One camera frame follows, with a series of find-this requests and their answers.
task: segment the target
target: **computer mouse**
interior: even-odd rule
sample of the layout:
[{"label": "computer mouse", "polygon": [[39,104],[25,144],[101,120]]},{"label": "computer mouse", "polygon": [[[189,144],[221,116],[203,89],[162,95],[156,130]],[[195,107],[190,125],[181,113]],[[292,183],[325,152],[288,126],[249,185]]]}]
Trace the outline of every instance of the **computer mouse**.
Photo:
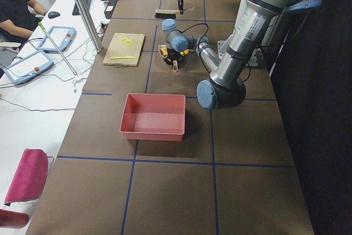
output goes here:
[{"label": "computer mouse", "polygon": [[58,16],[60,16],[60,13],[58,13],[58,12],[56,12],[56,11],[50,11],[50,12],[48,13],[48,18],[50,18],[50,19],[56,18],[56,17],[58,17]]}]

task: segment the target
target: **plastic bin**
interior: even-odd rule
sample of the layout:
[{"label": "plastic bin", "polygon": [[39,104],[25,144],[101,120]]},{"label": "plastic bin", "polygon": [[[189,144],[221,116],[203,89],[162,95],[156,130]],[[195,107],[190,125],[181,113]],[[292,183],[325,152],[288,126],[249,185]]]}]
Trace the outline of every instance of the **plastic bin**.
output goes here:
[{"label": "plastic bin", "polygon": [[120,132],[130,140],[181,141],[185,113],[184,95],[128,94]]}]

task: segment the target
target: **metal pole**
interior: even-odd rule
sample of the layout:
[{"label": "metal pole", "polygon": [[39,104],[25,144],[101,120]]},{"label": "metal pole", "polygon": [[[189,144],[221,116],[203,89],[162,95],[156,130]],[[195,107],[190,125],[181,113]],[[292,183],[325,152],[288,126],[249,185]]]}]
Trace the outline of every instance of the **metal pole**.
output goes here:
[{"label": "metal pole", "polygon": [[75,0],[75,2],[82,16],[82,20],[87,28],[90,39],[92,40],[97,53],[100,53],[103,50],[103,46],[94,27],[94,23],[92,17],[89,14],[87,5],[84,0]]},{"label": "metal pole", "polygon": [[56,45],[56,43],[54,42],[54,40],[50,37],[50,34],[46,31],[46,29],[44,28],[43,24],[41,22],[38,23],[39,27],[43,30],[43,32],[45,33],[45,35],[48,37],[48,39],[51,41],[52,45],[54,45],[55,49],[57,50],[57,52],[61,55],[61,57],[64,59],[64,61],[66,62],[66,64],[68,65],[68,67],[70,68],[70,70],[72,71],[72,73],[74,75],[78,75],[78,73],[76,72],[76,70],[72,67],[72,65],[70,64],[70,62],[67,60],[67,58],[65,57],[65,55],[61,52],[60,48]]}]

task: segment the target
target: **pink chair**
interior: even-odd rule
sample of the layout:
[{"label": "pink chair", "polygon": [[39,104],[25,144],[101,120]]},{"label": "pink chair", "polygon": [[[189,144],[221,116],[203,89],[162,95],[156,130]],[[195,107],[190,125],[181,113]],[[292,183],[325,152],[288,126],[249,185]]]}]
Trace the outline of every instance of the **pink chair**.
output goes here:
[{"label": "pink chair", "polygon": [[25,213],[0,209],[0,228],[23,228],[29,216]]},{"label": "pink chair", "polygon": [[4,204],[38,199],[50,171],[46,153],[40,149],[26,149],[18,164]]}]

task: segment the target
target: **blue joint cap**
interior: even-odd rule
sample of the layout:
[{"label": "blue joint cap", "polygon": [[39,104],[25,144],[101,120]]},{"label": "blue joint cap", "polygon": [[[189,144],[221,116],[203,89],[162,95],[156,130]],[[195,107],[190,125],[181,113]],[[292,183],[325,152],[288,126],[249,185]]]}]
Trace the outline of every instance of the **blue joint cap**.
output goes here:
[{"label": "blue joint cap", "polygon": [[162,22],[163,30],[170,30],[176,28],[176,21],[174,19],[166,19]]},{"label": "blue joint cap", "polygon": [[216,110],[218,107],[215,89],[208,80],[203,80],[198,84],[197,99],[199,104],[206,110]]},{"label": "blue joint cap", "polygon": [[184,36],[176,36],[172,39],[171,45],[177,52],[183,52],[188,48],[188,41]]}]

